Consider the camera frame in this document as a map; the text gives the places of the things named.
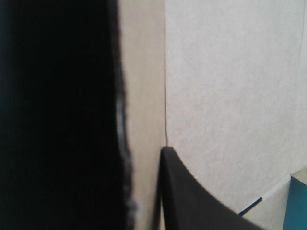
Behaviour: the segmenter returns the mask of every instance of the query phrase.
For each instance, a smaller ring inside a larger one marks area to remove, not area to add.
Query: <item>black object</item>
[[[248,206],[247,208],[245,208],[243,211],[239,212],[239,216],[243,216],[245,214],[247,214],[249,211],[252,210],[252,208],[254,208],[257,204],[259,204],[262,201],[262,197],[260,197],[259,199],[257,199],[254,203],[252,203],[250,206]]]
[[[217,201],[190,174],[173,147],[163,147],[160,186],[166,230],[260,230]]]
[[[109,3],[0,1],[1,230],[126,225],[130,156],[117,135],[124,97]]]

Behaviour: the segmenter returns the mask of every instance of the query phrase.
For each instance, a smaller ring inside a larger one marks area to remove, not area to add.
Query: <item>black curved edge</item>
[[[115,74],[115,116],[118,136],[118,147],[123,161],[123,197],[125,208],[125,229],[134,228],[134,217],[136,204],[132,199],[132,159],[127,141],[126,130],[126,100],[125,100],[125,81],[121,63],[120,52],[120,29],[119,29],[119,11],[118,1],[108,0],[110,17],[110,35],[112,45],[112,59]]]
[[[166,230],[261,230],[208,193],[173,147],[161,150],[159,183]]]

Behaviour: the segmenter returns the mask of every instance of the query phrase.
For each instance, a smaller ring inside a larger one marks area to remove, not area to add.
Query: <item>beige wall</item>
[[[127,125],[133,158],[137,230],[158,224],[155,213],[160,148],[165,145],[164,1],[119,0]]]
[[[240,212],[306,165],[305,0],[165,4],[168,144]],[[285,199],[258,210],[283,214]]]

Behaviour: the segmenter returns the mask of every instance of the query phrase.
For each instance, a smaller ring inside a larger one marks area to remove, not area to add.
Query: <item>cardboard surface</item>
[[[244,215],[244,218],[267,230],[282,230],[289,185],[290,180]]]
[[[299,180],[304,184],[307,184],[307,168],[303,168],[302,170],[294,173],[292,177],[294,177],[295,179]]]
[[[136,230],[156,229],[160,149],[165,145],[164,1],[119,0],[127,132]]]
[[[168,144],[239,212],[306,164],[305,1],[165,3]]]

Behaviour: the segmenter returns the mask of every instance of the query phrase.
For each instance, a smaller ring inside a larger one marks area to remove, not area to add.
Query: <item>teal object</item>
[[[283,230],[307,230],[307,186],[291,177]]]

